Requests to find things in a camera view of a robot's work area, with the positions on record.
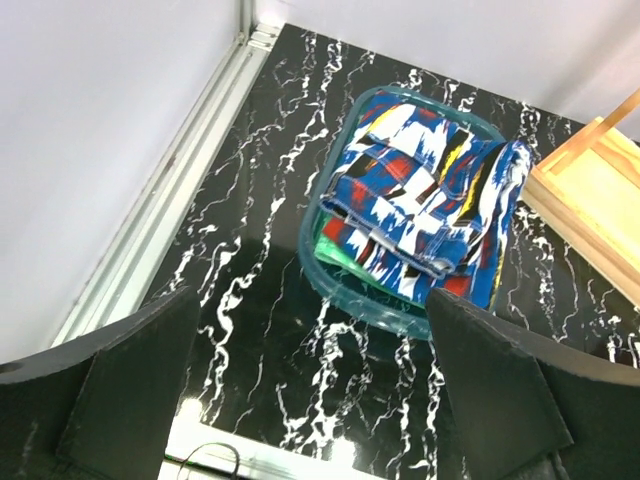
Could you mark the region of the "green tie-dye trousers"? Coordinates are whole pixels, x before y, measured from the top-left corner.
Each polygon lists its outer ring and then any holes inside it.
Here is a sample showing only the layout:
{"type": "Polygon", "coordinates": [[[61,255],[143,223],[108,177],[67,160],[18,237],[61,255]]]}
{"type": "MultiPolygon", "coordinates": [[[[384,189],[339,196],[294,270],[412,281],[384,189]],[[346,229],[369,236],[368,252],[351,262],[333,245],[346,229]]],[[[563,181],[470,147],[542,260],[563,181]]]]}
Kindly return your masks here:
{"type": "Polygon", "coordinates": [[[319,261],[340,267],[370,285],[380,286],[379,282],[369,272],[349,258],[324,234],[320,234],[315,243],[314,256],[319,261]]]}

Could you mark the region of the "blue patterned trousers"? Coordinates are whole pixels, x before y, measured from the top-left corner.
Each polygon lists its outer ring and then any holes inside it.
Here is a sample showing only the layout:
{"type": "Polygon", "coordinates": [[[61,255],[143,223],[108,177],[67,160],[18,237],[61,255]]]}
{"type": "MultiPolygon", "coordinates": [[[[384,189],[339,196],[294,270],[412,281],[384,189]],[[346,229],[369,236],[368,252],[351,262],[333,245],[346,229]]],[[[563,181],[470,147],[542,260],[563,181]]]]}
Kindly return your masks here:
{"type": "Polygon", "coordinates": [[[321,234],[390,294],[422,304],[443,288],[486,309],[531,166],[523,142],[377,93],[320,195],[321,234]]]}

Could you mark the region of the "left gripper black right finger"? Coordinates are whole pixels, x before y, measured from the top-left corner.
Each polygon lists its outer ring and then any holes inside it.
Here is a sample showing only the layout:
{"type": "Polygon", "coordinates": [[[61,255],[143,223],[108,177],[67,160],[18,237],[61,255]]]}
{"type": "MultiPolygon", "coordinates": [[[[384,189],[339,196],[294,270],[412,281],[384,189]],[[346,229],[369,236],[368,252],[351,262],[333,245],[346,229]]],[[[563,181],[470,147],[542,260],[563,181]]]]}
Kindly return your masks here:
{"type": "Polygon", "coordinates": [[[472,478],[638,478],[638,370],[443,289],[427,314],[472,478]]]}

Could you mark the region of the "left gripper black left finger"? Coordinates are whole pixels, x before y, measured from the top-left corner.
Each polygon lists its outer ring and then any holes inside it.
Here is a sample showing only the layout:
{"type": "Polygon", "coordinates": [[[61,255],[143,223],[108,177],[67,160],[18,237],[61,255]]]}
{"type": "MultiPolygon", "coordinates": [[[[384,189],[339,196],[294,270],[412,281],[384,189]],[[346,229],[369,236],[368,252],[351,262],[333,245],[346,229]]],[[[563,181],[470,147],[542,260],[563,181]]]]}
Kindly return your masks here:
{"type": "Polygon", "coordinates": [[[200,320],[180,288],[1,366],[4,479],[155,479],[200,320]]]}

